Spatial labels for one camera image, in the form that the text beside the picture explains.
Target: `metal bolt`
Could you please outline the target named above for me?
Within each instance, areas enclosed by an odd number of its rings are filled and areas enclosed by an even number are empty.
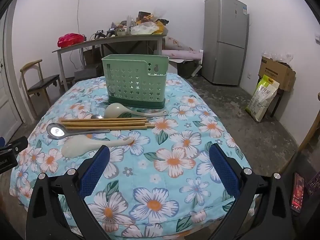
[[[44,179],[45,178],[45,174],[44,173],[40,173],[38,176],[39,179]]]
[[[275,173],[275,174],[273,174],[273,176],[274,176],[276,179],[280,179],[280,178],[281,178],[281,176],[280,176],[279,173]]]
[[[67,171],[67,174],[68,175],[73,175],[73,174],[75,174],[76,173],[76,170],[75,169],[69,169],[68,171]]]
[[[249,169],[249,168],[245,168],[243,171],[244,171],[244,174],[247,174],[247,175],[251,175],[252,174],[252,170]]]

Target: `white rice paddle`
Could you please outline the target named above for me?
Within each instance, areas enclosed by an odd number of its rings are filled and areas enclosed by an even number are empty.
[[[61,153],[66,158],[76,158],[85,154],[86,152],[97,150],[102,145],[107,147],[124,146],[132,143],[133,141],[134,138],[132,136],[119,140],[102,141],[89,139],[85,135],[75,135],[66,140],[61,149]]]
[[[158,117],[158,116],[165,116],[169,114],[168,111],[161,111],[161,112],[155,112],[155,113],[136,112],[126,108],[120,103],[113,103],[111,105],[108,105],[108,107],[105,109],[104,118],[118,118],[119,115],[124,113],[131,113],[138,116],[146,116],[146,117]]]

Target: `red bag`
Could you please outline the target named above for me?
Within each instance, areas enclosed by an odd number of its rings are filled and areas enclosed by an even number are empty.
[[[76,33],[68,33],[58,39],[58,47],[64,48],[81,42],[84,42],[84,36]]]

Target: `floral tablecloth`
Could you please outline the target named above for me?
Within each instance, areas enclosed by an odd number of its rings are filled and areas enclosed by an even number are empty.
[[[223,217],[234,198],[225,191],[209,160],[213,143],[242,167],[249,167],[219,118],[184,79],[169,73],[165,91],[165,108],[170,114],[152,120],[154,129],[88,135],[98,140],[134,137],[131,145],[110,148],[110,162],[93,194],[85,198],[111,238],[174,239]],[[11,174],[10,194],[26,210],[41,172],[62,175],[96,153],[63,157],[61,147],[68,138],[52,140],[47,125],[103,114],[107,100],[104,77],[81,81],[40,120]],[[60,202],[71,229],[79,233],[63,196]]]

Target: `green utensil holder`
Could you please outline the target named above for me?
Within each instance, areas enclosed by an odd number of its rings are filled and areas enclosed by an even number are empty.
[[[112,54],[102,59],[109,101],[140,108],[163,108],[169,57]]]

